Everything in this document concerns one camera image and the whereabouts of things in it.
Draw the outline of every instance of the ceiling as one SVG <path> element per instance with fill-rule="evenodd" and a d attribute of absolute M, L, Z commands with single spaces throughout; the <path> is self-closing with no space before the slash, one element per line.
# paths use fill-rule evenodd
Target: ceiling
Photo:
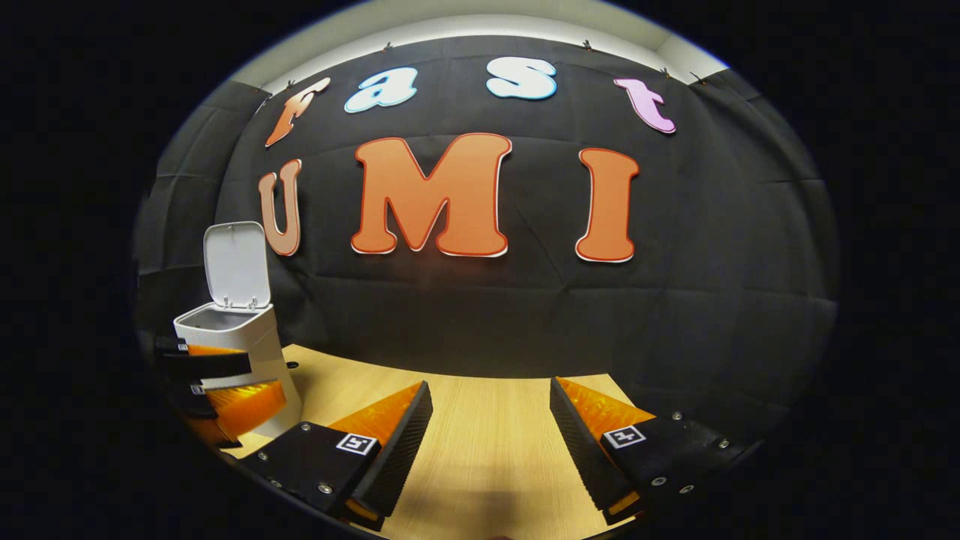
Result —
<path fill-rule="evenodd" d="M 394 27 L 470 14 L 530 15 L 590 28 L 656 51 L 670 31 L 600 0 L 370 0 L 337 12 L 282 41 L 231 77 L 258 86 L 319 55 Z"/>

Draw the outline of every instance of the pink letter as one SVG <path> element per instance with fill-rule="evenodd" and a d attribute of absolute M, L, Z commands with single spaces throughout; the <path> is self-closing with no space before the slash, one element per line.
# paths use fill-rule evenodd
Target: pink letter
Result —
<path fill-rule="evenodd" d="M 672 134 L 677 131 L 673 122 L 660 116 L 660 111 L 654 102 L 663 105 L 663 98 L 647 89 L 644 83 L 637 79 L 613 79 L 613 83 L 621 88 L 627 89 L 627 95 L 630 96 L 630 102 L 634 104 L 636 114 L 647 123 L 651 128 Z"/>

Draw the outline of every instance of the orange letter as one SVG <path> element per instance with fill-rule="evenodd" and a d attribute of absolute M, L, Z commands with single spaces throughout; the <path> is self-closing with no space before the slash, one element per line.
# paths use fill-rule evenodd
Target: orange letter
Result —
<path fill-rule="evenodd" d="M 276 226 L 274 216 L 274 185 L 276 173 L 270 173 L 260 179 L 260 210 L 263 212 L 263 232 L 274 251 L 291 256 L 300 246 L 300 209 L 297 206 L 297 175 L 300 173 L 300 160 L 287 161 L 280 168 L 280 181 L 283 182 L 283 205 L 287 212 L 287 230 L 284 233 Z"/>
<path fill-rule="evenodd" d="M 287 103 L 283 106 L 283 112 L 280 114 L 280 119 L 276 122 L 274 132 L 267 138 L 267 148 L 270 148 L 271 144 L 281 140 L 294 129 L 292 123 L 294 118 L 300 118 L 300 115 L 310 106 L 314 92 L 324 91 L 324 88 L 329 84 L 330 78 L 327 77 L 287 100 Z"/>
<path fill-rule="evenodd" d="M 447 255 L 499 257 L 507 237 L 497 221 L 500 162 L 510 154 L 510 139 L 493 134 L 460 135 L 446 148 L 429 177 L 402 138 L 389 137 L 357 148 L 364 164 L 360 232 L 350 245 L 362 254 L 386 254 L 396 247 L 387 230 L 387 206 L 407 246 L 423 249 L 440 211 L 447 205 L 446 229 L 437 248 Z"/>
<path fill-rule="evenodd" d="M 630 179 L 640 171 L 636 161 L 602 148 L 580 152 L 590 169 L 590 217 L 587 233 L 577 240 L 577 255 L 584 260 L 625 262 L 634 256 L 627 236 L 630 218 Z"/>

